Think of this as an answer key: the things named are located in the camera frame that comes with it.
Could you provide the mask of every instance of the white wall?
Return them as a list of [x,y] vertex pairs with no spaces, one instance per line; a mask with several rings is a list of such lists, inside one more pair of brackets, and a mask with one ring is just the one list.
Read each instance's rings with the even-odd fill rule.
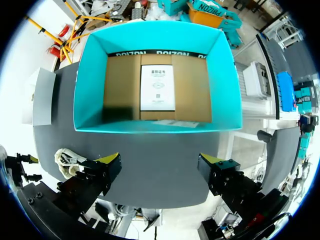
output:
[[[53,2],[39,1],[28,14],[38,24],[57,35],[73,21]],[[56,58],[46,50],[54,41],[24,20],[12,37],[1,60],[0,72],[0,144],[8,155],[37,156],[33,128],[21,124],[21,96],[28,77],[39,67],[51,71]]]

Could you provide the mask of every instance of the brown cardboard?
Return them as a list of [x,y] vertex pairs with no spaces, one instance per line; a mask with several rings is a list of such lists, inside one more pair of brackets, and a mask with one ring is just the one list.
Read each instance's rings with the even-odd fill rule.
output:
[[[173,65],[175,111],[140,111],[141,65]],[[182,55],[109,57],[103,100],[106,121],[178,120],[210,123],[211,100],[205,59]]]
[[211,123],[207,62],[203,58],[172,55],[175,119]]
[[141,55],[141,65],[171,65],[171,55],[145,54]]
[[141,56],[109,57],[106,66],[103,107],[107,120],[140,119]]

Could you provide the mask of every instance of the white equipment box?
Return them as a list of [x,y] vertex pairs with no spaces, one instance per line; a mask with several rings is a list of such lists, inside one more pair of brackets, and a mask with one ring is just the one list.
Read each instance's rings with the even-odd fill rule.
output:
[[266,67],[260,62],[253,61],[250,66],[243,70],[246,95],[257,98],[271,96]]

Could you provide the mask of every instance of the white card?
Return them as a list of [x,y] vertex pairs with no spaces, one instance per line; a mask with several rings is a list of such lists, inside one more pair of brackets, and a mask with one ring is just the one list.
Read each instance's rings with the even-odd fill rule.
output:
[[141,67],[140,110],[176,110],[172,65],[143,65]]

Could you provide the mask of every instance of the white cloth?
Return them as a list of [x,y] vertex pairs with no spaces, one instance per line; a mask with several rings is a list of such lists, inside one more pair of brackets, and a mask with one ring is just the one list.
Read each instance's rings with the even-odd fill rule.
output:
[[59,171],[66,179],[75,176],[76,172],[81,170],[79,163],[86,160],[85,157],[80,156],[67,148],[61,148],[54,154],[54,162],[58,164]]

